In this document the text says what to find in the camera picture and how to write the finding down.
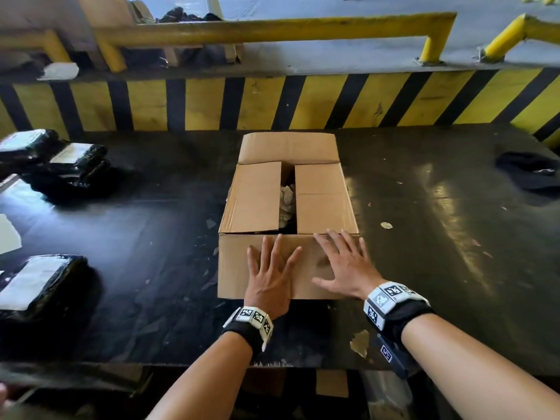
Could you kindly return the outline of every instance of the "forearm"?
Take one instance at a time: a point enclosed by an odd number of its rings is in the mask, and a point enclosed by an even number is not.
[[[178,378],[147,420],[228,419],[252,355],[241,335],[224,333]]]
[[[402,343],[465,420],[560,418],[560,396],[442,318],[409,322]]]

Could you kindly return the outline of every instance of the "yellow stripe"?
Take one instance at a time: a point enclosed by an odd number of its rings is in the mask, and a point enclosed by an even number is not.
[[[290,129],[325,128],[346,77],[347,75],[306,77]]]
[[[225,78],[187,79],[185,128],[187,130],[220,129]]]
[[[269,130],[274,121],[285,77],[245,78],[237,129]]]
[[[473,73],[474,70],[432,73],[399,126],[433,125]]]
[[[535,78],[540,69],[502,69],[459,115],[456,124],[487,124]]]
[[[167,131],[165,80],[127,81],[134,131]]]
[[[16,132],[16,126],[10,118],[10,114],[6,110],[4,103],[0,102],[0,141],[7,137],[8,134]]]
[[[556,77],[511,123],[529,134],[536,132],[560,111],[559,95],[560,77]]]
[[[367,77],[344,127],[378,126],[409,76],[409,73],[390,73]]]
[[[543,144],[549,149],[555,149],[560,146],[560,129],[550,134],[544,141]]]
[[[84,131],[116,129],[113,104],[106,82],[74,82],[70,86]]]
[[[33,128],[53,129],[68,140],[68,132],[49,84],[17,84],[13,87]]]

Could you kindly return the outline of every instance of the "black stripe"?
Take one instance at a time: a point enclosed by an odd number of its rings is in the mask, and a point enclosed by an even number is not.
[[[0,85],[0,99],[6,107],[12,122],[18,131],[33,129],[31,122],[27,118],[24,106],[17,96],[16,90],[11,85]]]
[[[290,129],[293,114],[300,100],[301,90],[304,88],[305,75],[292,75],[286,77],[276,114],[272,121],[273,131],[285,131]]]
[[[108,93],[111,96],[113,115],[118,131],[134,131],[132,111],[128,99],[128,86],[126,81],[107,81]]]
[[[397,126],[431,74],[431,72],[410,74],[379,126]]]
[[[541,126],[533,135],[538,141],[543,141],[550,137],[551,134],[558,128],[560,128],[560,112],[558,112],[554,118],[549,120],[549,122]]]
[[[184,79],[167,79],[165,81],[167,129],[170,131],[185,131],[185,86]]]
[[[452,125],[497,72],[497,69],[477,70],[449,103],[434,125]]]
[[[509,123],[523,109],[525,109],[541,92],[547,88],[552,81],[556,79],[560,69],[558,68],[544,68],[527,86],[515,97],[498,116],[494,118],[493,123]]]
[[[50,83],[50,89],[57,101],[60,116],[68,135],[70,138],[79,137],[83,134],[83,126],[70,84],[67,82],[52,82]]]
[[[237,129],[244,86],[245,78],[226,78],[226,83],[223,86],[222,114],[220,116],[221,130]]]
[[[336,129],[344,126],[369,76],[367,73],[348,75],[337,102],[334,104],[333,111],[326,122],[325,129]]]

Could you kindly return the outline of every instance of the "person's right arm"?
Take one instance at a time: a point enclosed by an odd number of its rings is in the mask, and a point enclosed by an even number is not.
[[[314,278],[322,288],[367,299],[386,282],[348,233],[328,230],[334,245],[316,235],[329,257],[334,280]],[[411,320],[402,344],[465,420],[559,419],[560,395],[498,353],[435,314]]]

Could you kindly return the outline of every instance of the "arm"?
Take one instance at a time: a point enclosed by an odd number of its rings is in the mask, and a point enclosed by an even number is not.
[[[244,305],[256,306],[275,320],[288,312],[291,271],[301,248],[284,266],[282,235],[272,251],[268,237],[262,240],[260,267],[253,248],[247,251],[249,285]],[[252,356],[251,346],[240,334],[224,333],[178,378],[147,420],[228,419]]]
[[[334,280],[313,282],[362,300],[386,282],[348,233],[328,230],[334,245],[316,235],[329,257]],[[411,320],[402,343],[466,420],[560,418],[560,395],[476,339],[435,314]]]

